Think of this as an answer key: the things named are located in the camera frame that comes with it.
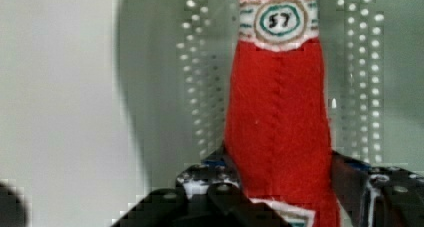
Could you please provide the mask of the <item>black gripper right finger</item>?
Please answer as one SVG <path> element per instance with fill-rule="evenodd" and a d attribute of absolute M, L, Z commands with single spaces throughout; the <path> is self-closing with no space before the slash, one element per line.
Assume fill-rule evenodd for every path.
<path fill-rule="evenodd" d="M 332 188 L 353 227 L 424 227 L 423 176 L 332 154 Z"/>

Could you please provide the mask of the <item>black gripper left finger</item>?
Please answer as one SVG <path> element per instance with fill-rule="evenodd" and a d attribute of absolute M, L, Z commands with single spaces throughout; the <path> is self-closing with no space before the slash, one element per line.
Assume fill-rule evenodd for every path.
<path fill-rule="evenodd" d="M 182 171 L 173 188 L 149 193 L 111 227 L 290 227 L 269 205 L 242 192 L 235 164 L 220 147 Z"/>

